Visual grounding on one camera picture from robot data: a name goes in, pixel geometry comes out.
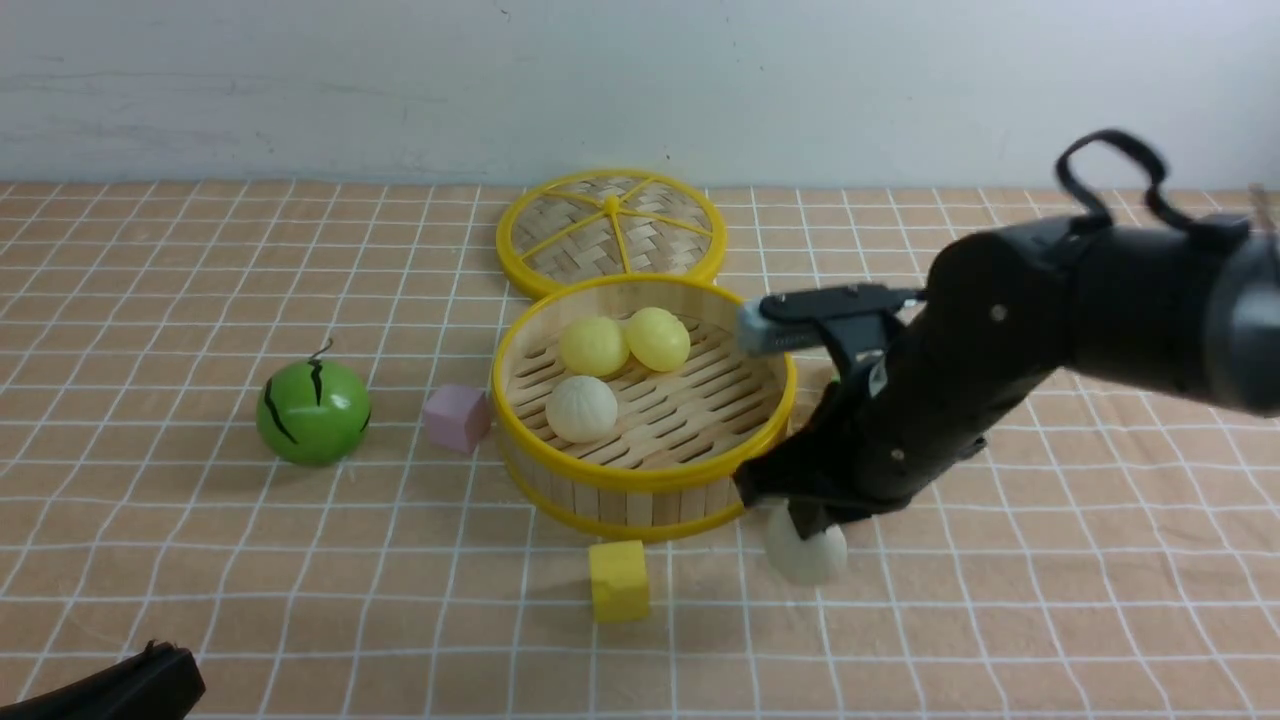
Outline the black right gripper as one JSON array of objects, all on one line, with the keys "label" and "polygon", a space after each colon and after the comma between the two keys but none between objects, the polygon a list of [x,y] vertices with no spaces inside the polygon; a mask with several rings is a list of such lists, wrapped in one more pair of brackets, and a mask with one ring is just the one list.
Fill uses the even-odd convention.
[{"label": "black right gripper", "polygon": [[970,457],[980,437],[1051,370],[1051,329],[1007,314],[920,314],[826,322],[822,337],[842,379],[809,423],[733,475],[746,505],[788,498],[795,536],[809,541],[836,516],[873,516]]}]

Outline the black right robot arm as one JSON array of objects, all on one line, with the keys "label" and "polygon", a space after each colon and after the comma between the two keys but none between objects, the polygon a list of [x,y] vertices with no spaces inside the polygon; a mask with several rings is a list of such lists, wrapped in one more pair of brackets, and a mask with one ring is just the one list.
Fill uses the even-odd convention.
[{"label": "black right robot arm", "polygon": [[1242,218],[1007,225],[947,246],[920,290],[778,293],[745,316],[751,354],[823,346],[838,370],[800,430],[733,473],[745,505],[787,500],[803,538],[905,509],[1061,369],[1277,415],[1277,251]]}]

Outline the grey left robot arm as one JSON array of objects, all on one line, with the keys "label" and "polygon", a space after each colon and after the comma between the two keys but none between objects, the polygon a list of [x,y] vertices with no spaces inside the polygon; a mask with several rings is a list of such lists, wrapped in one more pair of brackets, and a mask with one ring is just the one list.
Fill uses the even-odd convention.
[{"label": "grey left robot arm", "polygon": [[148,642],[137,655],[63,688],[1,708],[3,719],[184,719],[206,684],[193,653]]}]

